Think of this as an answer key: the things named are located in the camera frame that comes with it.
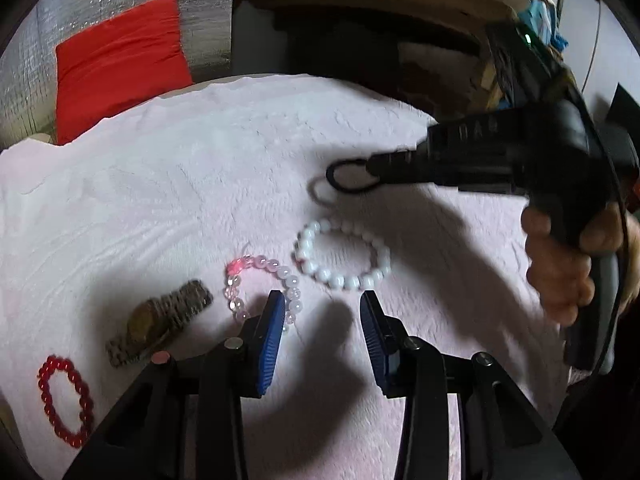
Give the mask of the person's right hand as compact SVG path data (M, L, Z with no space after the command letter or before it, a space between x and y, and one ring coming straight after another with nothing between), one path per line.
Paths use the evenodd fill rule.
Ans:
M620 300L625 310L639 295L639 222L626 215L622 229L620 211L606 206L582 232L577 249L567 247L551 235L551 219L528 206L521 216L526 234L525 251L530 260L527 281L538 292L541 307L550 320L563 327L576 321L578 309L590 304L596 288L589 276L593 260L620 252L628 243L628 271Z

